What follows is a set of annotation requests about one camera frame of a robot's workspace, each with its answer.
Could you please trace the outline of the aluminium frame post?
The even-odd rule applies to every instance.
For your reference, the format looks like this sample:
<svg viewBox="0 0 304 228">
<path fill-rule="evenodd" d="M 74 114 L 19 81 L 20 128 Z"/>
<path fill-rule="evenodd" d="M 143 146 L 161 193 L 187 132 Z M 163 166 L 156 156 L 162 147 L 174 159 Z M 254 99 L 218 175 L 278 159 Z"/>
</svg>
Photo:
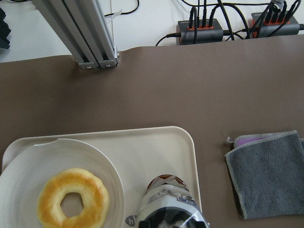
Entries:
<svg viewBox="0 0 304 228">
<path fill-rule="evenodd" d="M 35 0 L 35 7 L 82 69 L 116 67 L 118 51 L 96 0 Z"/>
</svg>

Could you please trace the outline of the white round plate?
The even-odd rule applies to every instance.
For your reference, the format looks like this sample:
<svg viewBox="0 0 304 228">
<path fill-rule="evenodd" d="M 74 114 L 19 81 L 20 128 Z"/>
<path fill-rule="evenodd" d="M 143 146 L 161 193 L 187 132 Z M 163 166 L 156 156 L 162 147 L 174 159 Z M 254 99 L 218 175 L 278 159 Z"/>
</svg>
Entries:
<svg viewBox="0 0 304 228">
<path fill-rule="evenodd" d="M 125 203 L 116 168 L 100 150 L 73 139 L 33 145 L 6 167 L 0 176 L 0 226 L 40 228 L 38 196 L 52 176 L 68 168 L 85 169 L 103 182 L 110 196 L 104 227 L 121 228 Z"/>
</svg>

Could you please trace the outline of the grey usb hub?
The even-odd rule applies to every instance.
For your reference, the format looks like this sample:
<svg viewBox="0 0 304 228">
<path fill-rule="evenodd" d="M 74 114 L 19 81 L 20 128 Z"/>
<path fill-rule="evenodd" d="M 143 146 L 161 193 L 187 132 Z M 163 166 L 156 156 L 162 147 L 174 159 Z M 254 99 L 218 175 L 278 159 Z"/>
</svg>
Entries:
<svg viewBox="0 0 304 228">
<path fill-rule="evenodd" d="M 178 21 L 177 32 L 181 33 L 179 38 L 180 45 L 191 45 L 194 41 L 194 25 L 192 28 L 189 27 L 189 21 Z M 219 24 L 217 19 L 213 19 L 212 26 L 209 26 L 209 19 L 207 19 L 206 27 L 199 25 L 197 29 L 197 38 L 196 44 L 201 43 L 212 43 L 212 42 L 221 42 L 223 40 L 223 28 Z"/>
<path fill-rule="evenodd" d="M 249 21 L 249 26 L 252 27 L 256 20 L 259 18 L 261 15 L 261 12 L 254 12 L 251 13 L 252 19 Z M 266 38 L 269 34 L 271 34 L 274 30 L 276 30 L 281 24 L 283 24 L 284 21 L 278 22 L 276 21 L 275 23 L 272 23 L 271 21 L 269 23 L 264 23 L 261 26 L 261 30 L 259 33 L 259 38 Z M 272 35 L 274 36 L 287 36 L 287 35 L 297 35 L 300 31 L 300 25 L 296 21 L 294 17 L 291 17 L 290 20 L 282 26 L 275 34 Z"/>
</svg>

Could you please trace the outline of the grey folded cloth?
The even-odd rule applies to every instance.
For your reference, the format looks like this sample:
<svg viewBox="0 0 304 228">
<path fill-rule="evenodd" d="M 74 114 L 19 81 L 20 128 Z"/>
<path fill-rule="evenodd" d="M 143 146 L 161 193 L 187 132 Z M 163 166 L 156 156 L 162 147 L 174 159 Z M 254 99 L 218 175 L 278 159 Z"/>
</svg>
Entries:
<svg viewBox="0 0 304 228">
<path fill-rule="evenodd" d="M 241 135 L 225 155 L 244 219 L 304 213 L 304 140 L 297 131 Z"/>
</svg>

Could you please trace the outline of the tea bottle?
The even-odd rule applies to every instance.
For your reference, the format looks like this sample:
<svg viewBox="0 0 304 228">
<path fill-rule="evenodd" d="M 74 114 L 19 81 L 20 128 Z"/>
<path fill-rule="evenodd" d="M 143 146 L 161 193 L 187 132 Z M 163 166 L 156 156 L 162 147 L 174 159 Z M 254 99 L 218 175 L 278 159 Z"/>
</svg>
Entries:
<svg viewBox="0 0 304 228">
<path fill-rule="evenodd" d="M 163 174 L 148 185 L 136 218 L 137 228 L 209 228 L 186 183 Z"/>
</svg>

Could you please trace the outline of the grey usb hub left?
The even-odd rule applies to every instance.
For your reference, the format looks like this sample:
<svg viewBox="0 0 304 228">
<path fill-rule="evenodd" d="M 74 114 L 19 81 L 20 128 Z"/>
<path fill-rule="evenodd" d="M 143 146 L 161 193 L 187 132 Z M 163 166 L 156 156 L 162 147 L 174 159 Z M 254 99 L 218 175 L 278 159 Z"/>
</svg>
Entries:
<svg viewBox="0 0 304 228">
<path fill-rule="evenodd" d="M 194 41 L 194 25 L 192 28 L 189 27 L 189 21 L 178 21 L 177 32 L 181 33 L 179 38 L 180 45 L 191 45 Z M 209 26 L 209 19 L 207 19 L 206 27 L 199 25 L 197 29 L 197 38 L 196 44 L 201 43 L 212 43 L 212 42 L 221 42 L 223 40 L 223 28 L 219 24 L 217 19 L 213 19 L 212 26 Z"/>
</svg>

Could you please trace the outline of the grey usb hub right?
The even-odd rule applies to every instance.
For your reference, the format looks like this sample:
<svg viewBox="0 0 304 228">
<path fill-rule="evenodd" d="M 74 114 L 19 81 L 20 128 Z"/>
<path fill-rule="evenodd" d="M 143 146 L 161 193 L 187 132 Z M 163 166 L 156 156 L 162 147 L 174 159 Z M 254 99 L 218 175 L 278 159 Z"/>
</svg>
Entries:
<svg viewBox="0 0 304 228">
<path fill-rule="evenodd" d="M 261 15 L 261 12 L 254 12 L 251 13 L 252 19 L 249 21 L 249 26 L 252 27 L 256 20 L 259 18 Z M 271 34 L 274 30 L 276 30 L 281 24 L 283 24 L 284 21 L 278 22 L 276 21 L 275 23 L 272 23 L 271 21 L 269 23 L 264 23 L 261 26 L 261 30 L 259 33 L 259 38 L 266 38 L 269 34 Z M 287 35 L 297 35 L 300 31 L 300 25 L 296 21 L 294 17 L 291 17 L 290 20 L 282 26 L 275 34 L 272 35 L 274 36 L 287 36 Z"/>
</svg>

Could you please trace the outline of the glazed donut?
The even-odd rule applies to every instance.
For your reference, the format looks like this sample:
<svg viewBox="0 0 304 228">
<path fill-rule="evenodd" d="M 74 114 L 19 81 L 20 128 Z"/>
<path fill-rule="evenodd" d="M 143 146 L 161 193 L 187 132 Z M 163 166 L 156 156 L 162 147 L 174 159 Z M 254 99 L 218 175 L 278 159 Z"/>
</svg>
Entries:
<svg viewBox="0 0 304 228">
<path fill-rule="evenodd" d="M 83 209 L 68 217 L 61 202 L 69 193 L 80 194 Z M 40 192 L 37 217 L 44 228 L 101 228 L 109 211 L 110 197 L 103 182 L 80 168 L 66 169 L 51 177 Z"/>
</svg>

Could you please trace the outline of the cream serving tray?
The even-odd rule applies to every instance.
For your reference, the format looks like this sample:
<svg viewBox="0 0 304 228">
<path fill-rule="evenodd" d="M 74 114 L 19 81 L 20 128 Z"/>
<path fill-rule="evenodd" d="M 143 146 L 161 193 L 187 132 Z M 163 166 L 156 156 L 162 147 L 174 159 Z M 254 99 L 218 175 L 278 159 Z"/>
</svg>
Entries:
<svg viewBox="0 0 304 228">
<path fill-rule="evenodd" d="M 124 192 L 122 228 L 135 225 L 148 184 L 162 174 L 172 174 L 185 181 L 196 203 L 201 204 L 194 143 L 185 130 L 176 126 L 21 138 L 5 150 L 2 171 L 31 146 L 57 139 L 87 143 L 112 162 Z"/>
</svg>

